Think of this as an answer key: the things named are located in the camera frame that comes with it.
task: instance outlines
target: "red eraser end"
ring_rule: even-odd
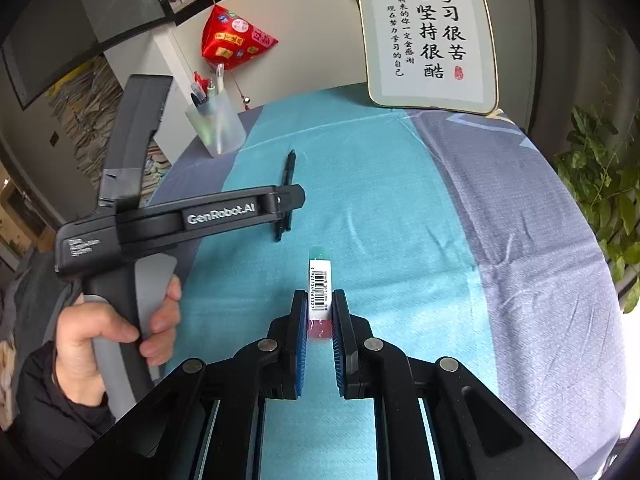
[[[310,319],[307,337],[309,339],[331,339],[332,322],[330,319]]]

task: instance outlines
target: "black jacket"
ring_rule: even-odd
[[[114,423],[106,396],[89,408],[68,400],[52,378],[53,342],[22,366],[17,393],[20,415],[0,434],[0,478],[57,478]]]

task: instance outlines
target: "finger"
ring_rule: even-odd
[[[62,310],[58,317],[56,338],[69,344],[82,344],[87,339],[98,336],[130,343],[138,335],[138,330],[117,314],[110,304],[89,302]]]
[[[148,358],[164,355],[167,352],[171,355],[174,352],[174,343],[175,328],[172,328],[144,340],[140,344],[140,353]]]
[[[173,350],[171,352],[165,352],[163,354],[150,357],[149,359],[146,360],[146,363],[149,366],[160,366],[160,365],[163,365],[165,362],[167,362],[169,359],[171,359],[173,354],[174,354]]]
[[[180,286],[180,278],[172,274],[169,285],[166,288],[166,296],[174,301],[180,301],[182,297],[182,287]]]
[[[149,320],[149,328],[154,334],[173,328],[180,323],[180,306],[171,298],[164,298],[162,305],[156,310]]]

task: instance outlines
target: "light blue cloth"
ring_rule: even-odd
[[[484,291],[447,188],[405,111],[362,102],[342,88],[264,107],[224,189],[278,183],[294,149],[306,203],[280,243],[271,225],[203,240],[170,368],[265,336],[322,246],[333,288],[376,336],[415,358],[455,356],[497,393]],[[301,399],[268,402],[263,478],[375,478],[372,402],[338,396],[330,342],[310,342],[305,375]]]

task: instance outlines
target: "barcode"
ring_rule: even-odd
[[[326,271],[311,272],[311,308],[326,310]]]

